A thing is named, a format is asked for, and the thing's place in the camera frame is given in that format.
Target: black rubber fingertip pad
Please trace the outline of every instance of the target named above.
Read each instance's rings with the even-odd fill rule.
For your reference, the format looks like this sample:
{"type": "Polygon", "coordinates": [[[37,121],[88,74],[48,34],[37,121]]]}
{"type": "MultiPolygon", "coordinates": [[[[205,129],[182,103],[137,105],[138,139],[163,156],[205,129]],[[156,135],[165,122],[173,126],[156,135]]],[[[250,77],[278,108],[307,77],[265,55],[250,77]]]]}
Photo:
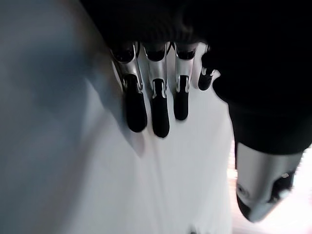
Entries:
{"type": "Polygon", "coordinates": [[[127,91],[125,92],[126,118],[129,128],[139,133],[147,125],[147,115],[143,94],[137,92],[137,78],[134,75],[128,75],[127,91]]]}
{"type": "Polygon", "coordinates": [[[156,136],[165,138],[169,133],[169,118],[167,99],[163,96],[156,96],[152,99],[152,121],[153,131],[156,136]]]}
{"type": "Polygon", "coordinates": [[[198,80],[199,89],[202,91],[207,90],[211,85],[211,81],[212,81],[212,77],[210,75],[200,74],[200,77],[198,80]]]}
{"type": "Polygon", "coordinates": [[[243,214],[243,216],[246,219],[250,220],[249,214],[251,212],[251,209],[244,204],[244,202],[238,197],[238,195],[236,195],[236,198],[237,198],[237,204],[238,204],[238,207],[239,207],[241,213],[243,214]]]}
{"type": "Polygon", "coordinates": [[[203,67],[213,70],[213,69],[218,69],[221,62],[220,62],[220,58],[216,57],[215,54],[212,54],[211,52],[207,52],[203,54],[203,56],[201,57],[201,64],[203,67]]]}
{"type": "Polygon", "coordinates": [[[177,120],[185,120],[187,118],[189,113],[189,93],[183,91],[176,93],[174,112],[177,120]]]}

